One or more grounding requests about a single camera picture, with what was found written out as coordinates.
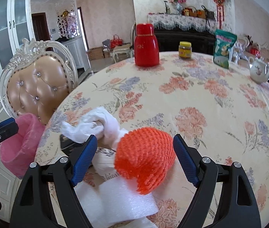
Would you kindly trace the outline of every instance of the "green snack bag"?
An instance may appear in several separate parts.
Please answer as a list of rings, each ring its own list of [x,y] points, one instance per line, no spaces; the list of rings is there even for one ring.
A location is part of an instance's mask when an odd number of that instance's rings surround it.
[[[228,69],[229,51],[237,40],[237,35],[223,30],[216,30],[214,63]]]

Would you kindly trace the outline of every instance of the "red hanging decoration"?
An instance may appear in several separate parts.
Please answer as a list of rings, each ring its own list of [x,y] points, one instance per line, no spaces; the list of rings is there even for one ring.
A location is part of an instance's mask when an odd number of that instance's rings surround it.
[[[219,29],[222,29],[222,21],[224,21],[224,3],[225,0],[214,0],[217,4],[217,21],[219,22]]]

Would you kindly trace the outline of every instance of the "pink bucket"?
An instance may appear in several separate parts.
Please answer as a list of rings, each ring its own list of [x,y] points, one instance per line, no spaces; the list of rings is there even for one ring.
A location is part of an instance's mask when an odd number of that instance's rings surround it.
[[[21,115],[15,121],[18,133],[0,144],[0,159],[8,170],[22,179],[34,161],[45,126],[31,113]]]

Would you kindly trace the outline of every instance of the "white teapot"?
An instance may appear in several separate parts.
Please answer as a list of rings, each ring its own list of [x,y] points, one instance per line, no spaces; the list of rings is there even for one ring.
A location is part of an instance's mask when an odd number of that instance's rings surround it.
[[[248,63],[253,64],[250,68],[250,75],[257,84],[267,82],[269,80],[269,63],[265,63],[262,59],[249,57]]]

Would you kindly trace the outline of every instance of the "red vacuum flask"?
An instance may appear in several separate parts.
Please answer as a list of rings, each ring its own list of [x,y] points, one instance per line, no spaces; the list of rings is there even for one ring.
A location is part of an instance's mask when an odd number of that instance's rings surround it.
[[[137,25],[134,49],[134,62],[136,65],[152,67],[159,64],[159,46],[152,24]]]

